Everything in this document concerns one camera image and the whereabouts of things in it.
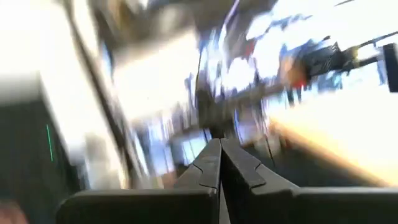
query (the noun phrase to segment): green light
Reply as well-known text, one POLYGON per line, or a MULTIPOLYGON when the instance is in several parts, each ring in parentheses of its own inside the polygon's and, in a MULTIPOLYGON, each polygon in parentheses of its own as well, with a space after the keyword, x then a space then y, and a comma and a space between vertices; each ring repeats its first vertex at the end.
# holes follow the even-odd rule
POLYGON ((50 148, 51 162, 53 162, 53 161, 54 161, 54 158, 53 158, 53 156, 52 156, 52 146, 51 146, 49 125, 47 124, 46 127, 47 127, 47 138, 48 138, 48 140, 49 140, 49 148, 50 148))

